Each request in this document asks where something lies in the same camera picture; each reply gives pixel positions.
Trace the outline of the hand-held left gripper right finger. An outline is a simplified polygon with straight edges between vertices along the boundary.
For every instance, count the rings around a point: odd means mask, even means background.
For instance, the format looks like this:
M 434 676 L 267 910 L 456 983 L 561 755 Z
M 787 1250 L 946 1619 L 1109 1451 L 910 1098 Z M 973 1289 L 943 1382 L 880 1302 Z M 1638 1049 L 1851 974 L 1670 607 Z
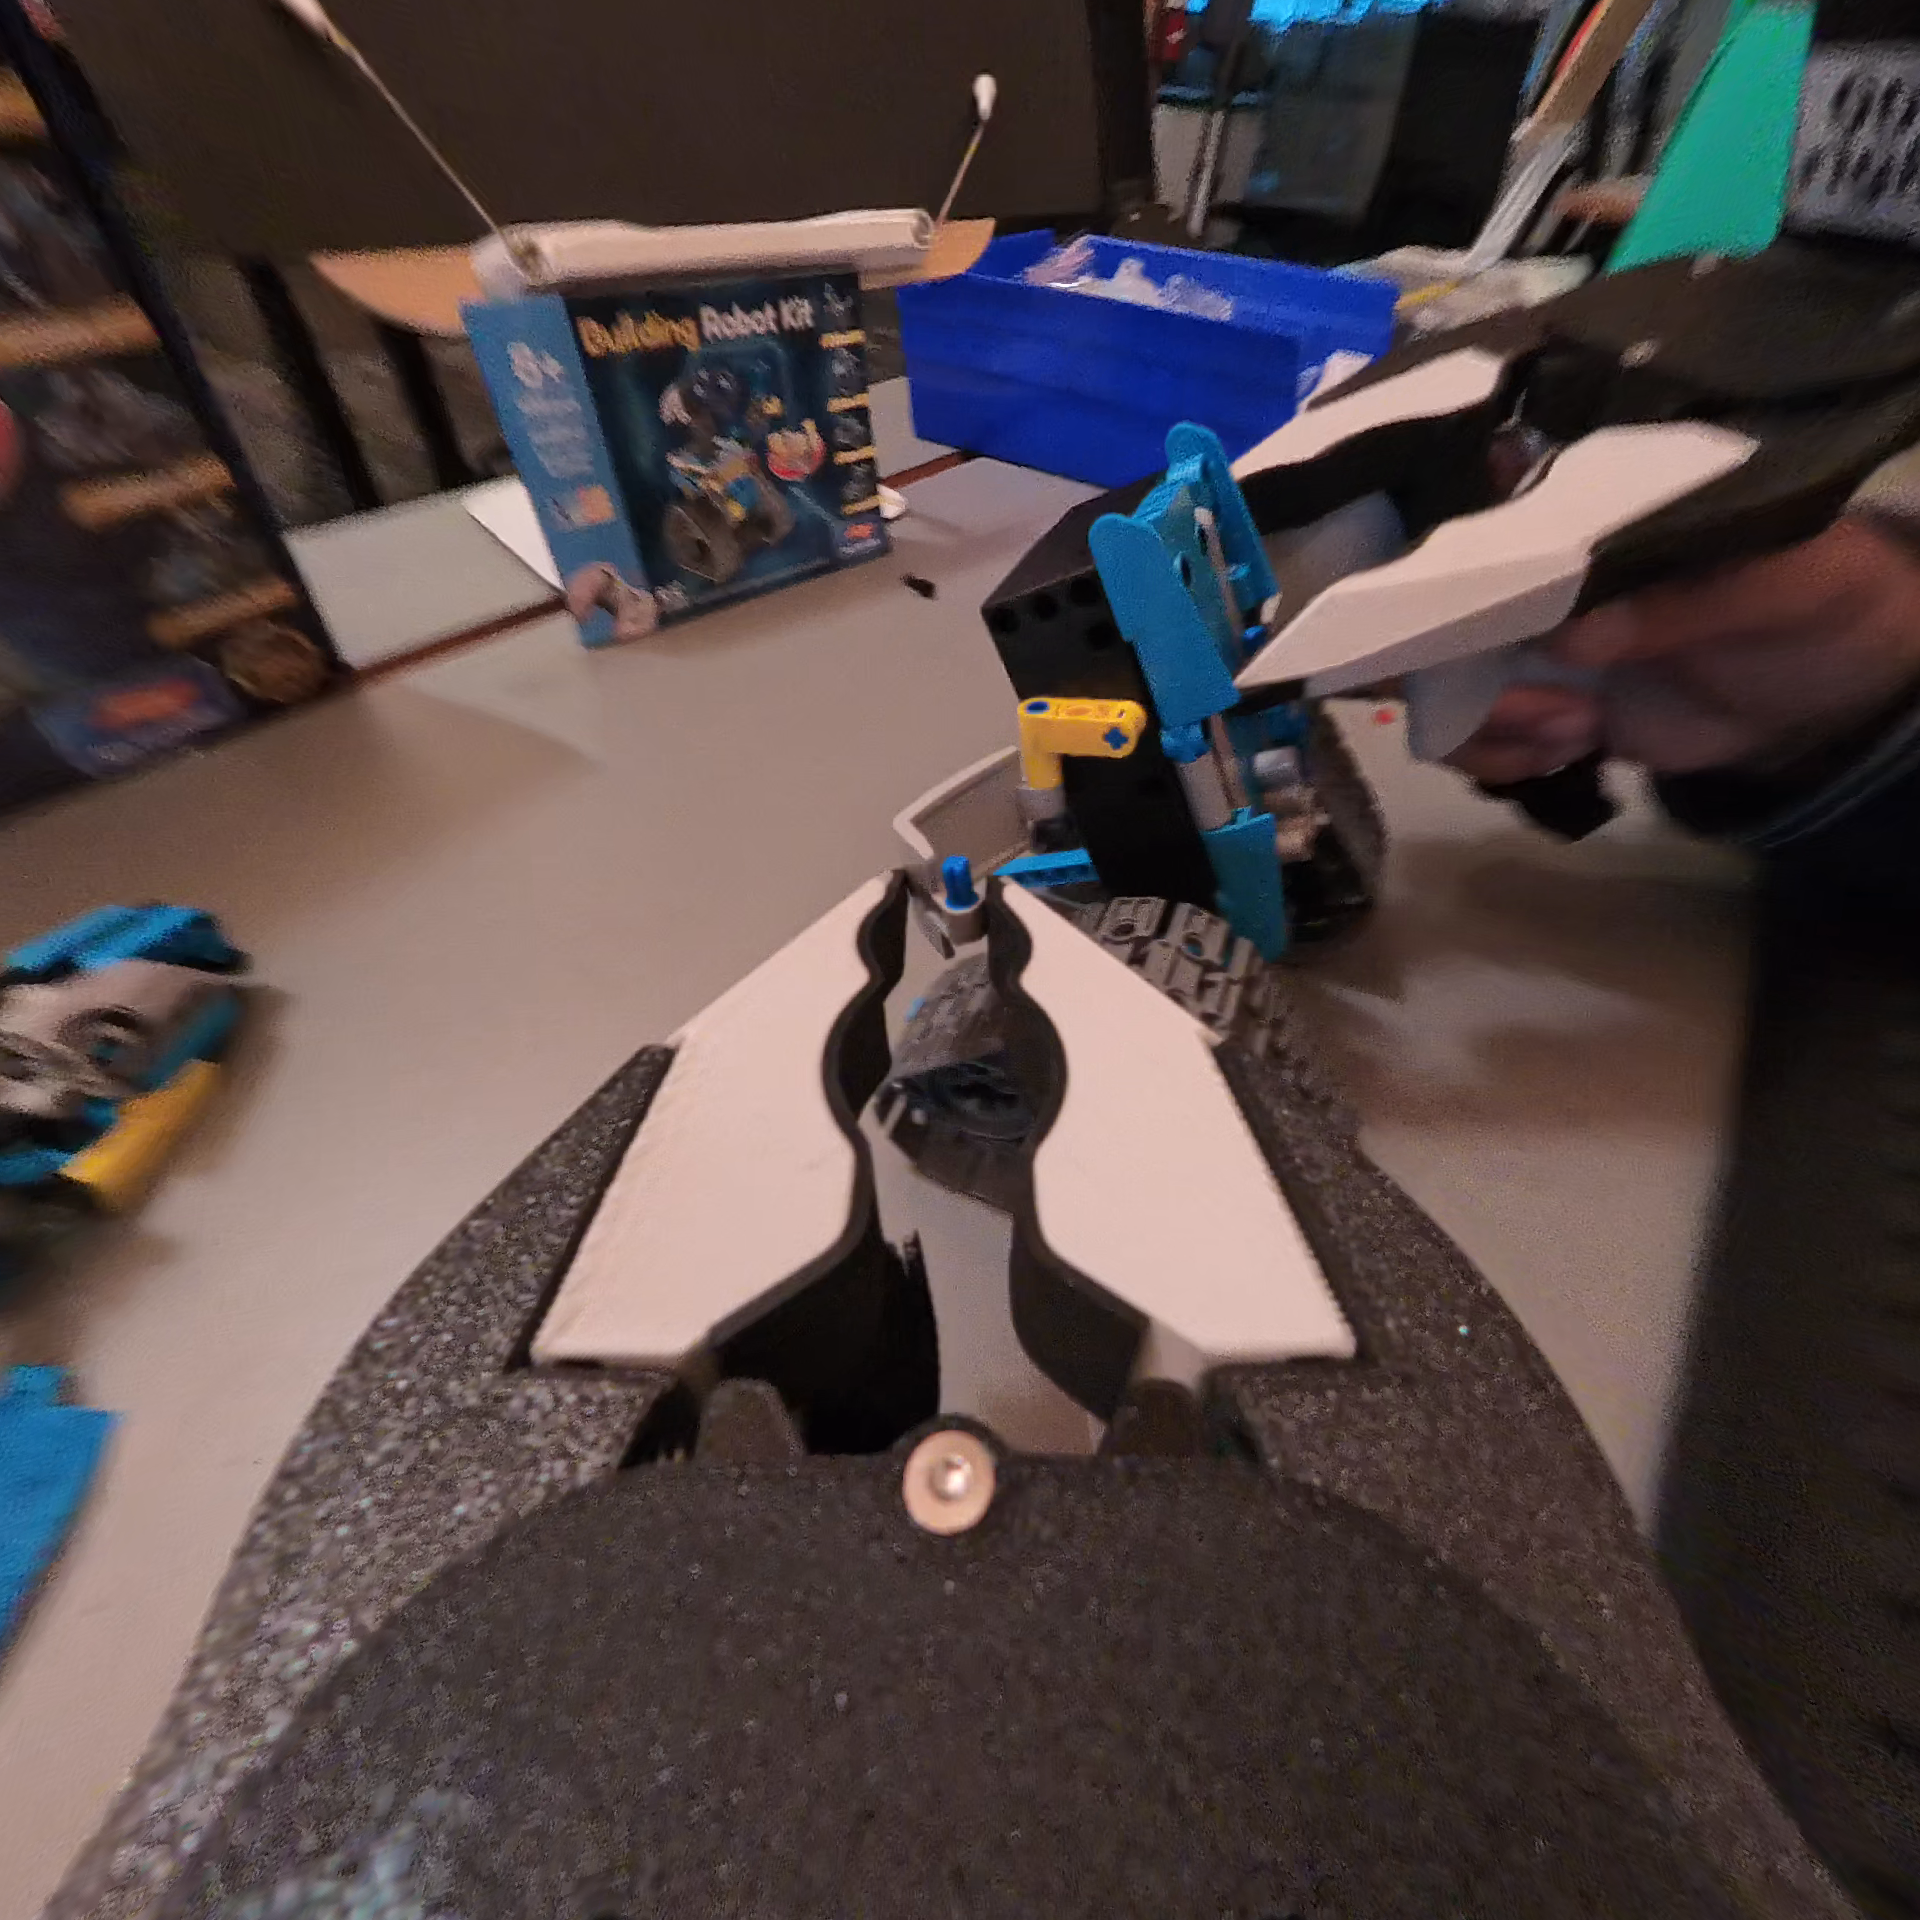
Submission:
M 1278 1124 L 1286 978 L 1226 918 L 993 886 L 993 990 L 1032 1126 L 1016 1156 L 1010 1308 L 1086 1412 L 1146 1382 L 1351 1362 L 1338 1247 Z

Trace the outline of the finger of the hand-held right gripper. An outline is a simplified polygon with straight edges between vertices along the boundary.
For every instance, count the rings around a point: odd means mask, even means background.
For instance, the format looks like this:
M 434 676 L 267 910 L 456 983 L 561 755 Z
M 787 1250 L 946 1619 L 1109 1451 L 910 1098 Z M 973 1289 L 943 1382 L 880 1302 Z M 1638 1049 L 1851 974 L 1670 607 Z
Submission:
M 1295 535 L 1368 497 L 1383 497 L 1408 537 L 1504 505 L 1518 475 L 1498 441 L 1542 358 L 1542 348 L 1454 348 L 1305 405 L 1232 463 L 1256 532 Z
M 1603 427 L 1562 447 L 1526 492 L 1322 590 L 1235 683 L 1341 693 L 1539 637 L 1570 615 L 1605 537 L 1735 473 L 1759 447 L 1718 423 Z

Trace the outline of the grey connector with blue pin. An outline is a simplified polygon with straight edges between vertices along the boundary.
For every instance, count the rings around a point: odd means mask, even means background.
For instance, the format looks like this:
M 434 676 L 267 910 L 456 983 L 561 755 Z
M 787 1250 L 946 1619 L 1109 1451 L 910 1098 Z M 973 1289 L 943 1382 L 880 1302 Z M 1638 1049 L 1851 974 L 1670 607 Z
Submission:
M 967 855 L 939 855 L 907 871 L 914 916 L 946 962 L 989 939 L 989 902 Z

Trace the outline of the blue grey tracked toy robot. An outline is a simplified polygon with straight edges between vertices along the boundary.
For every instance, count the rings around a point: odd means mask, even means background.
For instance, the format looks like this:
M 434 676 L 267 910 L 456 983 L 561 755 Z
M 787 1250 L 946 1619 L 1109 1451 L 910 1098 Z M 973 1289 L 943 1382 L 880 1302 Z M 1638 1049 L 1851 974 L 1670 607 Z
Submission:
M 1157 479 L 1063 517 L 983 606 L 1016 745 L 899 813 L 906 875 L 965 855 L 983 895 L 1195 906 L 1277 972 L 1354 931 L 1385 825 L 1344 733 L 1303 694 L 1232 709 L 1278 607 L 1226 447 L 1177 423 Z M 1032 1113 L 982 948 L 906 1018 L 877 1113 L 921 1175 L 1009 1211 Z

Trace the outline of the person's right forearm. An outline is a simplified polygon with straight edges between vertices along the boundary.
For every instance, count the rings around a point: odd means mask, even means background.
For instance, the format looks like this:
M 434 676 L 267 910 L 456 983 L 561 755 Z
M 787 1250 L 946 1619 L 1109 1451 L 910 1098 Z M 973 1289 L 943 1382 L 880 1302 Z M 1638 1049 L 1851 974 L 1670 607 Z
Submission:
M 1734 1141 L 1658 1541 L 1722 1707 L 1837 1881 L 1918 1913 L 1915 703 L 1789 775 L 1659 782 L 1759 857 Z

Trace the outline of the light grey desk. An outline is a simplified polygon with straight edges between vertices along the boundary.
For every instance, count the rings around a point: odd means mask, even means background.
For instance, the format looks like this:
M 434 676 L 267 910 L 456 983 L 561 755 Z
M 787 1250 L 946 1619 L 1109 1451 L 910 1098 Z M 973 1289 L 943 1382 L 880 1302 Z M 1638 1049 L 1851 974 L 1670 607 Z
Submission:
M 5 1298 L 5 1365 L 118 1415 L 5 1663 L 3 1906 L 37 1916 L 137 1762 L 326 1381 L 641 1045 L 897 855 L 1006 745 L 979 606 L 1081 490 L 939 468 L 877 396 L 897 563 L 590 653 L 454 497 L 296 535 L 391 669 L 5 822 L 5 946 L 107 902 L 226 921 L 263 1004 L 152 1203 Z M 925 601 L 906 571 L 939 585 Z M 1651 1522 L 1734 1092 L 1745 873 L 1634 780 L 1579 849 L 1341 724 L 1391 827 L 1305 997 L 1376 1161 L 1495 1283 Z

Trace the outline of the person's right hand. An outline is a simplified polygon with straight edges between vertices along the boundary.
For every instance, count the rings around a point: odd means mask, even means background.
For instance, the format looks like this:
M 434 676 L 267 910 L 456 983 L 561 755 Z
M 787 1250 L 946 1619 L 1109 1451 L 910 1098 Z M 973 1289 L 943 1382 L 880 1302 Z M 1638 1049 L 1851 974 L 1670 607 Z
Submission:
M 1776 775 L 1915 693 L 1915 523 L 1849 511 L 1803 543 L 1579 615 L 1551 657 L 1573 681 L 1509 689 L 1451 767 L 1487 788 L 1589 757 L 1649 777 Z

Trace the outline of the teal board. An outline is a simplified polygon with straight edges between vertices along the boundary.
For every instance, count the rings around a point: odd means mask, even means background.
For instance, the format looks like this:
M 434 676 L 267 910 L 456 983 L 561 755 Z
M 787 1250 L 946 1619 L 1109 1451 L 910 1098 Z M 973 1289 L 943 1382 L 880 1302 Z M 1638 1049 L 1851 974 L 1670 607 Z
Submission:
M 1776 241 L 1815 14 L 1811 3 L 1730 5 L 1603 277 L 1757 257 Z

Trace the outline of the blue plastic bin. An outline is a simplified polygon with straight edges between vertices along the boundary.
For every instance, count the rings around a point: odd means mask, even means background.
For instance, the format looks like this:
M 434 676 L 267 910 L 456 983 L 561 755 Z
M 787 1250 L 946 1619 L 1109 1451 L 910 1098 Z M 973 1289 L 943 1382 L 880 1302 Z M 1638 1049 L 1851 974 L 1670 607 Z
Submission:
M 1157 281 L 1179 271 L 1232 298 L 1237 319 L 1213 322 L 1023 283 L 1059 245 L 1010 234 L 969 271 L 899 291 L 925 441 L 1118 490 L 1162 473 L 1182 423 L 1247 452 L 1295 418 L 1331 358 L 1370 361 L 1395 339 L 1389 278 L 1095 236 L 1105 271 L 1141 253 Z

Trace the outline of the white tipped rod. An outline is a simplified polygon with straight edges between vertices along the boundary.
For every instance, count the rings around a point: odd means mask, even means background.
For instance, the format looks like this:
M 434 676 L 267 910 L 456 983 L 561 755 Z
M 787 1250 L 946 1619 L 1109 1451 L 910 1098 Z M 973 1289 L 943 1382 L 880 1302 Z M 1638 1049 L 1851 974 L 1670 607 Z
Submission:
M 982 71 L 982 74 L 975 75 L 969 99 L 973 99 L 973 126 L 969 126 L 969 135 L 967 135 L 967 147 L 963 149 L 963 155 L 961 155 L 961 161 L 959 161 L 959 165 L 951 174 L 949 186 L 946 186 L 944 199 L 943 199 L 938 212 L 933 215 L 935 225 L 949 225 L 949 220 L 953 215 L 953 205 L 961 199 L 961 193 L 963 193 L 963 187 L 969 179 L 973 165 L 975 165 L 975 161 L 979 155 L 979 149 L 983 143 L 983 137 L 985 137 L 985 132 L 989 132 L 989 129 L 995 118 L 999 85 L 998 85 L 998 77 L 995 77 L 993 71 Z
M 458 197 L 469 205 L 469 210 L 478 218 L 482 228 L 493 236 L 493 241 L 501 246 L 504 257 L 520 269 L 526 271 L 523 262 L 523 245 L 515 242 L 507 236 L 504 222 L 495 215 L 495 210 L 482 203 L 478 189 L 464 177 L 464 172 L 456 165 L 456 161 L 443 150 L 443 147 L 419 123 L 415 111 L 406 106 L 399 92 L 378 74 L 368 55 L 345 35 L 345 29 L 333 19 L 333 14 L 323 6 L 323 3 L 277 3 L 282 12 L 286 12 L 296 23 L 299 23 L 314 39 L 323 42 L 333 47 L 341 59 L 345 59 L 352 71 L 374 89 L 374 94 L 383 100 L 383 106 L 399 118 L 400 129 L 407 137 L 419 143 L 419 150 L 433 162 L 439 177 L 458 193 Z

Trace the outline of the white paper sheet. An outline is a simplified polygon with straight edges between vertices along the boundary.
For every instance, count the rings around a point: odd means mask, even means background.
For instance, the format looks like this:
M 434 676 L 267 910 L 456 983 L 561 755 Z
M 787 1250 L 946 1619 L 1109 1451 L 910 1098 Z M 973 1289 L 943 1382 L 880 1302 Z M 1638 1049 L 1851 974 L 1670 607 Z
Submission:
M 566 597 L 561 565 L 551 550 L 536 502 L 515 475 L 458 490 L 466 517 L 493 537 L 520 567 L 555 597 Z

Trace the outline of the small robot kit box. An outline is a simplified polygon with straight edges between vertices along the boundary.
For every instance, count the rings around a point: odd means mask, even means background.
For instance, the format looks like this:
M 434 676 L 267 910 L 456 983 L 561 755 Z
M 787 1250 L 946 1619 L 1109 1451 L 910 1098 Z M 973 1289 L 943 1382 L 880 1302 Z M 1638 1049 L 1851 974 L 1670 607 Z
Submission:
M 464 332 L 585 647 L 893 550 L 854 271 L 473 300 Z

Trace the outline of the white bar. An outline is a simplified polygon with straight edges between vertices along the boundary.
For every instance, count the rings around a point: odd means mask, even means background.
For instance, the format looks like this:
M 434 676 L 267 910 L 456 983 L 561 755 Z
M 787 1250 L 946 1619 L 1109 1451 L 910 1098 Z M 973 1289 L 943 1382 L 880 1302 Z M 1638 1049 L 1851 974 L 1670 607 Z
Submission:
M 573 283 L 753 269 L 914 269 L 938 225 L 925 207 L 854 207 L 757 225 L 515 225 L 469 250 L 490 300 Z

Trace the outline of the blue curved brick panel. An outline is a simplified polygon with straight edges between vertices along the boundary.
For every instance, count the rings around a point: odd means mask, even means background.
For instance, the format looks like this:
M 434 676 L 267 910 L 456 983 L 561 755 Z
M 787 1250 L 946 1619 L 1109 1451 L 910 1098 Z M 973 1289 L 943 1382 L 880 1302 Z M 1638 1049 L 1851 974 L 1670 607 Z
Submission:
M 104 1468 L 118 1415 L 70 1394 L 64 1367 L 3 1381 L 3 1651 L 10 1653 Z

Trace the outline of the brown cardboard sheet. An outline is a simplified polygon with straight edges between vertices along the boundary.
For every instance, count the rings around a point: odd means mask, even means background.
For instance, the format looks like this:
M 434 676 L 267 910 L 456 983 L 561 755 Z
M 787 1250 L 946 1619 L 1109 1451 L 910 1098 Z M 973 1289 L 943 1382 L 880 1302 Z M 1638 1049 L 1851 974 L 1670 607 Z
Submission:
M 944 281 L 973 269 L 995 241 L 995 220 L 949 220 L 935 225 L 935 238 L 925 260 L 914 269 L 753 269 L 743 277 L 782 277 L 801 271 L 855 271 L 865 286 L 899 289 L 903 283 Z M 419 250 L 385 250 L 385 252 L 328 252 L 317 253 L 314 269 L 349 301 L 362 307 L 374 319 L 393 325 L 399 330 L 433 335 L 461 339 L 464 333 L 464 308 L 477 301 L 493 301 L 477 283 L 466 246 L 419 246 Z M 609 278 L 590 283 L 573 283 L 555 291 L 528 292 L 521 298 L 584 291 L 605 283 L 657 283 L 686 278 L 731 278 L 734 274 L 698 274 L 698 277 L 642 277 L 642 278 Z

